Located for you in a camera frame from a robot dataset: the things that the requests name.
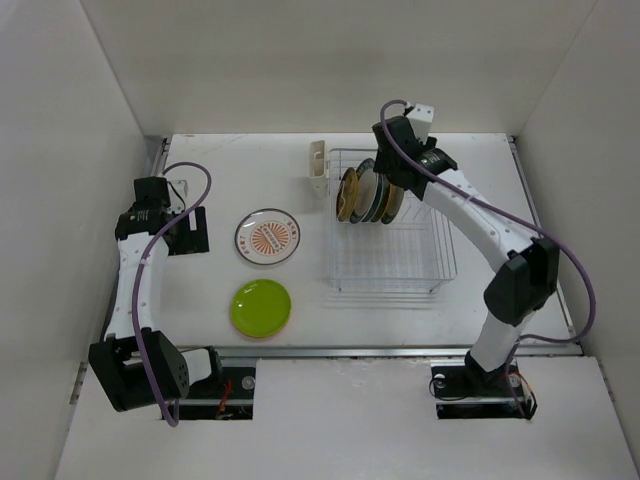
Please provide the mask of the yellow brown patterned plate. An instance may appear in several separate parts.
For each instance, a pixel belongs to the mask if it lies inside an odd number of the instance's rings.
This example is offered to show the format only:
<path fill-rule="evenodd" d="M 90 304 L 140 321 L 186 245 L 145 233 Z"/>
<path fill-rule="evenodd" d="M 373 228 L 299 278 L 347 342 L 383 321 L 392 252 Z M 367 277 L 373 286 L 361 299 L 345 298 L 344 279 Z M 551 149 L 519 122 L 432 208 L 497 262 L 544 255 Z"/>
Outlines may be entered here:
<path fill-rule="evenodd" d="M 358 176 L 353 167 L 349 167 L 341 178 L 336 195 L 336 218 L 340 223 L 346 222 L 354 211 L 358 196 Z"/>

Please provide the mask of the lime green plate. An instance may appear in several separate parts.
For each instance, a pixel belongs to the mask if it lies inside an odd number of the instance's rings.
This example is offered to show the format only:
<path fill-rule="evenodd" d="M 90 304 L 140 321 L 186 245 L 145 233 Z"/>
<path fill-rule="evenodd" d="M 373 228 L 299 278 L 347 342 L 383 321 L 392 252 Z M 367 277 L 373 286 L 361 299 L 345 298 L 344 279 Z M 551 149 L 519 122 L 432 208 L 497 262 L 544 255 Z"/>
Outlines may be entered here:
<path fill-rule="evenodd" d="M 291 310 L 292 300 L 283 285 L 270 279 L 256 279 L 234 293 L 230 318 L 242 335 L 266 339 L 287 325 Z"/>

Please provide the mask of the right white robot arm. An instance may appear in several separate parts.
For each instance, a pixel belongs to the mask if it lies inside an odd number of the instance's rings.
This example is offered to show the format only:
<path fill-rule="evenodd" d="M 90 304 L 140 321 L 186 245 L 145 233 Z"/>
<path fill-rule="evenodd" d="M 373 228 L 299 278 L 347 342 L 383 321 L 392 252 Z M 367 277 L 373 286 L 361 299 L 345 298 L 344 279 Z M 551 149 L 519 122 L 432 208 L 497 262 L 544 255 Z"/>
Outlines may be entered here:
<path fill-rule="evenodd" d="M 372 130 L 378 145 L 374 170 L 443 214 L 494 273 L 483 292 L 487 318 L 463 369 L 465 386 L 487 393 L 531 317 L 556 292 L 559 247 L 481 207 L 485 198 L 456 162 L 433 141 L 421 142 L 406 117 L 378 122 Z"/>

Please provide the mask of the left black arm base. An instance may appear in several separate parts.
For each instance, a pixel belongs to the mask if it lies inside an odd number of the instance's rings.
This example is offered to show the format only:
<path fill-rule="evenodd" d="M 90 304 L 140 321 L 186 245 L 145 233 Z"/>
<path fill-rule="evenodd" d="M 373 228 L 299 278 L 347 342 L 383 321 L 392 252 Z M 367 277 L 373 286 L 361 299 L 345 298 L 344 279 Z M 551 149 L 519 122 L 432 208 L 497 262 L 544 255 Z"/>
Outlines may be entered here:
<path fill-rule="evenodd" d="M 221 379 L 209 377 L 190 386 L 188 396 L 179 402 L 179 420 L 252 420 L 255 387 L 255 364 L 224 366 Z"/>

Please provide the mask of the white plate green lettered rim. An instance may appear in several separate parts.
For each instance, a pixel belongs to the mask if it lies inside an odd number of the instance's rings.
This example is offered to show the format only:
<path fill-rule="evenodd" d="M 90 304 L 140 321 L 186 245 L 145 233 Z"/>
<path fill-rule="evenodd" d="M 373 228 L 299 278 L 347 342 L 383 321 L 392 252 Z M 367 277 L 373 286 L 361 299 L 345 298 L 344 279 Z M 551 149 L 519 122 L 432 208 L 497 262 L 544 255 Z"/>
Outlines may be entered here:
<path fill-rule="evenodd" d="M 363 222 L 371 212 L 378 196 L 378 174 L 374 171 L 375 160 L 366 158 L 356 168 L 357 195 L 354 209 L 349 217 L 351 224 Z"/>

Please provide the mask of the white plate orange sunburst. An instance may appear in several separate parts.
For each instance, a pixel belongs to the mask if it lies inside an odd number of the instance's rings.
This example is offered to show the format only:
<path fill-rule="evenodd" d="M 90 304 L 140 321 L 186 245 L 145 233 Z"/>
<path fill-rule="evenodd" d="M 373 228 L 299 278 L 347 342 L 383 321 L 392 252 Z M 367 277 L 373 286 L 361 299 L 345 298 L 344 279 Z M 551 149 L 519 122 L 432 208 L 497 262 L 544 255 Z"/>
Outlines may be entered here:
<path fill-rule="evenodd" d="M 300 238 L 300 226 L 292 215 L 284 210 L 264 208 L 251 212 L 239 222 L 234 244 L 250 264 L 273 266 L 285 262 L 296 252 Z"/>

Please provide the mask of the dark green blue patterned plate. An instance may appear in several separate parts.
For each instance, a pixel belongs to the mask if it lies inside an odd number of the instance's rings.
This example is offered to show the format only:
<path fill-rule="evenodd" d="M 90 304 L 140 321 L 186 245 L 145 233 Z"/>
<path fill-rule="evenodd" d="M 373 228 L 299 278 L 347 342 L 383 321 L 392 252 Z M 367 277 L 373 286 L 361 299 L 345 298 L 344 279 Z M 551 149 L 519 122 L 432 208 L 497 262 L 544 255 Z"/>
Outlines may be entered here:
<path fill-rule="evenodd" d="M 368 222 L 371 223 L 379 221 L 382 217 L 390 194 L 390 183 L 387 177 L 383 174 L 378 174 L 377 179 L 378 183 L 374 202 L 368 212 Z"/>

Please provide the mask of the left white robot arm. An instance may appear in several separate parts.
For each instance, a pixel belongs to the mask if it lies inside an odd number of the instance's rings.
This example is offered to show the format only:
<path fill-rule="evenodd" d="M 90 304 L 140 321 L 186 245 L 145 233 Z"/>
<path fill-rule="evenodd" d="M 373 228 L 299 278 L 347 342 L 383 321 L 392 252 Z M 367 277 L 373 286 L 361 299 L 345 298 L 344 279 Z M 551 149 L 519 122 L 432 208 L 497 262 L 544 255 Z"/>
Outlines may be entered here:
<path fill-rule="evenodd" d="M 89 363 L 118 412 L 172 403 L 191 388 L 217 394 L 224 373 L 212 347 L 180 352 L 155 326 L 160 317 L 163 270 L 171 256 L 209 250 L 206 211 L 186 215 L 184 180 L 146 177 L 134 182 L 135 201 L 118 218 L 119 271 L 115 303 Z"/>

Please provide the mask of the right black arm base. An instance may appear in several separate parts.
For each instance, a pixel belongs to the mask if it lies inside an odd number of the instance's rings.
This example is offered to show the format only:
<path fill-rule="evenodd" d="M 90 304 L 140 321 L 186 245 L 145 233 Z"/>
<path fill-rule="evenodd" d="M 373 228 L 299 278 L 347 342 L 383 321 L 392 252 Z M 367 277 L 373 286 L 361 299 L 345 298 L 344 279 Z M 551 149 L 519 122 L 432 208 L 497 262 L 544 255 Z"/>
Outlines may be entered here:
<path fill-rule="evenodd" d="M 464 365 L 434 365 L 431 374 L 428 387 L 440 420 L 531 420 L 537 412 L 537 398 L 515 363 L 508 376 L 501 370 L 485 383 L 472 381 Z"/>

